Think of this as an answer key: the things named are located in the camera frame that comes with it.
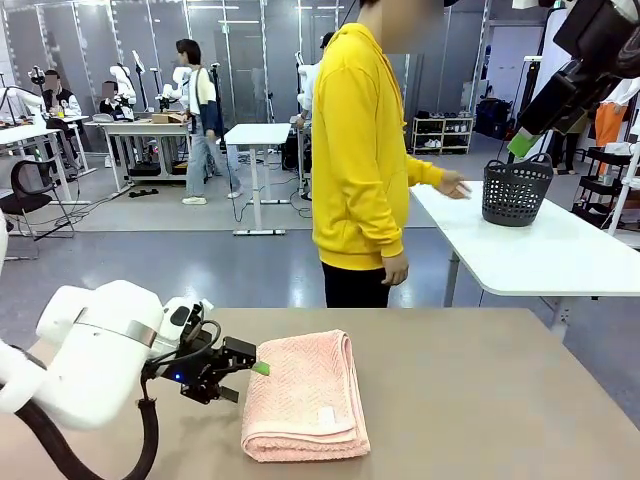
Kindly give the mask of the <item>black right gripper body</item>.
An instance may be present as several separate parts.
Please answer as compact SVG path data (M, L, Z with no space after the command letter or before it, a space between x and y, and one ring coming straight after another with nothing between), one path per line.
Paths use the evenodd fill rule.
M594 63L602 74L639 75L639 2L602 1L594 20Z

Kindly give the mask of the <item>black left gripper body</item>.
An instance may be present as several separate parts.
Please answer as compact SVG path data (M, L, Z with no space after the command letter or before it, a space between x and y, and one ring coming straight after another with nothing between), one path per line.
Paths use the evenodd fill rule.
M226 398L220 385L225 373L223 348L207 342L182 342L175 353L148 362L149 377L161 377L181 385L180 393L201 404Z

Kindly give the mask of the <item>person's left hand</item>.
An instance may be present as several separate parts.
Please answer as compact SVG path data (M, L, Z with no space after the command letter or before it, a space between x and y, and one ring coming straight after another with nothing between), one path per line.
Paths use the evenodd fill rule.
M435 186L435 189L442 195L454 199L470 199L471 188L466 183L465 178L457 171L445 170L442 179Z

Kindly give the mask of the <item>person's right hand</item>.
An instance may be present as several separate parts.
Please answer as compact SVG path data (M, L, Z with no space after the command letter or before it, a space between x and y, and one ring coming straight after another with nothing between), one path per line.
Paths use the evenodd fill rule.
M387 286L402 284L409 274L409 262L404 253L382 258L385 277L382 283Z

